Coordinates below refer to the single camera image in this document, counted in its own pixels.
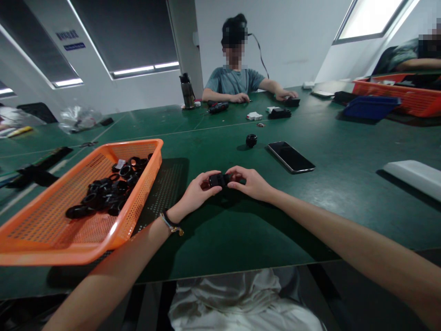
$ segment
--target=plastic bag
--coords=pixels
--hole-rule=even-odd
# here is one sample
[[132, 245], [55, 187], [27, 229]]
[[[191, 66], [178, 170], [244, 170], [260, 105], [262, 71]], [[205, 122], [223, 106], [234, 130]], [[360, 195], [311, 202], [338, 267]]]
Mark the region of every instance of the plastic bag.
[[95, 126], [101, 119], [99, 110], [84, 106], [67, 107], [61, 112], [58, 125], [66, 133], [77, 133]]

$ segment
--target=bracelet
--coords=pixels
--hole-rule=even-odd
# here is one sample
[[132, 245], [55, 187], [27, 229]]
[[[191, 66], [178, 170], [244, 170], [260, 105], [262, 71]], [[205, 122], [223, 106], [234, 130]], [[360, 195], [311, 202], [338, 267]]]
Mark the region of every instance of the bracelet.
[[170, 221], [169, 217], [167, 216], [167, 212], [166, 211], [164, 211], [160, 215], [161, 215], [162, 220], [169, 227], [169, 229], [170, 229], [170, 231], [172, 233], [176, 232], [176, 231], [179, 231], [179, 236], [180, 237], [182, 237], [184, 235], [184, 230], [182, 230], [181, 227], [178, 224], [173, 223], [173, 222]]

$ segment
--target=blue label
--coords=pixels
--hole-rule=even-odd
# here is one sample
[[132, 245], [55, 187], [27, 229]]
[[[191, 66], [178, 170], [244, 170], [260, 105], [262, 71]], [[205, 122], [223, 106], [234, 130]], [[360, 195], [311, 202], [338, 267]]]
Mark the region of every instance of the blue label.
[[80, 48], [86, 48], [86, 46], [83, 43], [64, 45], [66, 51], [73, 51]]

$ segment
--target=chair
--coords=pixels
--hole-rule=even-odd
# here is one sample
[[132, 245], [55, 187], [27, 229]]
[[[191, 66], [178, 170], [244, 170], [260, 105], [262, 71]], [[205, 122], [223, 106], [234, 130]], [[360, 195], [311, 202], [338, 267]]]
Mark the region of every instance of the chair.
[[390, 56], [392, 52], [397, 48], [398, 46], [392, 46], [386, 49], [383, 54], [381, 54], [380, 59], [378, 60], [377, 65], [375, 66], [375, 69], [373, 70], [372, 75], [376, 74], [386, 74], [387, 73], [387, 66], [389, 64]]
[[17, 108], [21, 109], [25, 113], [38, 117], [40, 120], [46, 122], [47, 124], [58, 122], [55, 116], [44, 103], [29, 103], [25, 105], [19, 105], [17, 106]]

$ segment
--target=white cloth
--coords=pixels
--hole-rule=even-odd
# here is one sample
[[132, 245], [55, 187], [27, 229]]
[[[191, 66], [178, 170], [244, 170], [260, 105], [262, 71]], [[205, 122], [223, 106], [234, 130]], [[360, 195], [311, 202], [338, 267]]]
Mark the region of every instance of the white cloth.
[[279, 297], [272, 269], [178, 281], [169, 311], [181, 330], [322, 331], [308, 309]]
[[1, 123], [14, 128], [21, 128], [23, 126], [40, 126], [46, 124], [31, 114], [25, 113], [21, 109], [12, 107], [0, 107]]

